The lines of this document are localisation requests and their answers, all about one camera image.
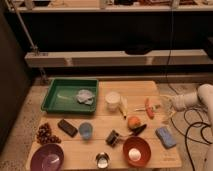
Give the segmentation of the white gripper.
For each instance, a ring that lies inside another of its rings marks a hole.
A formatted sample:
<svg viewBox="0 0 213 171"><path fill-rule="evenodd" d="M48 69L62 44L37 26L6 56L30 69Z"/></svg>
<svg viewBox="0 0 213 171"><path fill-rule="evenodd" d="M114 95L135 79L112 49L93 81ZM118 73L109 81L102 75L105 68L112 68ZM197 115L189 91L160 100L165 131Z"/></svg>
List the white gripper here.
<svg viewBox="0 0 213 171"><path fill-rule="evenodd" d="M177 111L183 111L187 108L185 95L176 95L173 96L171 99L167 95L161 95L160 98L165 104L172 104L174 109Z"/></svg>

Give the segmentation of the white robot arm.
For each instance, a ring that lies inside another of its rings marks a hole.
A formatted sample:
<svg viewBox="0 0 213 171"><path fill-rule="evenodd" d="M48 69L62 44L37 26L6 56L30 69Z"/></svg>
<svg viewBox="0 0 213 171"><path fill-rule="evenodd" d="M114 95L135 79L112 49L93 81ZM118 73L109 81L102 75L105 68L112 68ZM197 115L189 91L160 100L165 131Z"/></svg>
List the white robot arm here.
<svg viewBox="0 0 213 171"><path fill-rule="evenodd" d="M170 100L174 110L165 118L165 121L178 111L183 111L198 103L202 103L207 109L210 128L213 134L213 85L203 84L194 92L172 96ZM203 171L213 171L213 145L209 147L206 153Z"/></svg>

